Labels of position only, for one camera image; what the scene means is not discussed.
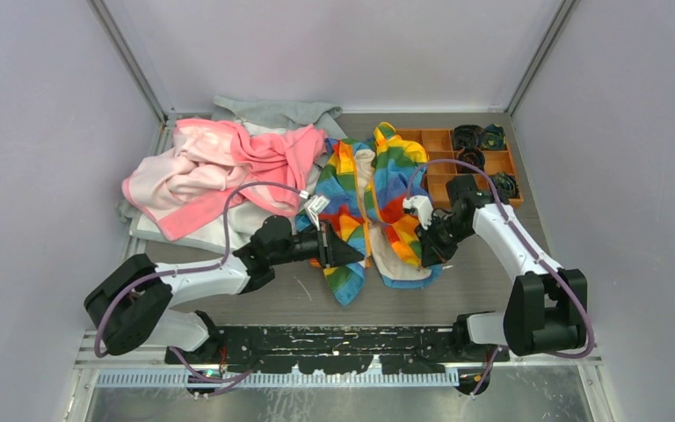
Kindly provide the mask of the rainbow striped zip jacket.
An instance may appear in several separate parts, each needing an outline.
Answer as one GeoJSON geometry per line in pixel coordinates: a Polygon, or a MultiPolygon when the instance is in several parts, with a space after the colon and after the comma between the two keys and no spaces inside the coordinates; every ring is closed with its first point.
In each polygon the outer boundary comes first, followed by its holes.
{"type": "Polygon", "coordinates": [[[324,270],[338,303],[349,305],[365,285],[367,267],[374,267],[387,287],[423,288],[442,267],[421,264],[419,221],[403,209],[408,196],[427,197],[422,187],[428,154],[416,141],[401,137],[382,122],[365,141],[352,138],[325,141],[327,162],[315,193],[329,200],[319,215],[352,248],[359,261],[324,270]]]}

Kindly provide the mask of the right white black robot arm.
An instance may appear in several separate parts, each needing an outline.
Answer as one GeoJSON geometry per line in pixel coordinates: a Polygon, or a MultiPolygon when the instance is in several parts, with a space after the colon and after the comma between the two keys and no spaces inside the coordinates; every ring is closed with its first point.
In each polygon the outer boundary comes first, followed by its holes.
{"type": "Polygon", "coordinates": [[[455,354],[472,361],[487,345],[505,346],[517,355],[586,348],[583,273],[552,259],[521,226],[513,208],[492,191],[480,189],[473,176],[453,178],[446,190],[449,209],[434,207],[420,195],[403,201],[404,210],[419,220],[422,265],[446,263],[460,242],[478,236],[512,282],[504,310],[459,316],[461,331],[452,339],[455,354]]]}

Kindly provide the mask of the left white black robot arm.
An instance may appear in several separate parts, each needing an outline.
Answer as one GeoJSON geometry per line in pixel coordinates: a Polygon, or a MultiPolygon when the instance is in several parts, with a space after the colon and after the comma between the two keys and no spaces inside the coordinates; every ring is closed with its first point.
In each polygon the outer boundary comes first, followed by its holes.
{"type": "Polygon", "coordinates": [[[332,270],[363,258],[363,252],[341,239],[329,222],[294,233],[282,216],[266,219],[246,245],[219,259],[165,264],[153,262],[145,253],[133,255],[84,299],[97,329],[94,353],[99,358],[119,356],[149,344],[211,362],[221,351],[213,322],[199,312],[179,312],[176,306],[254,292],[274,280],[279,265],[313,259],[332,270]]]}

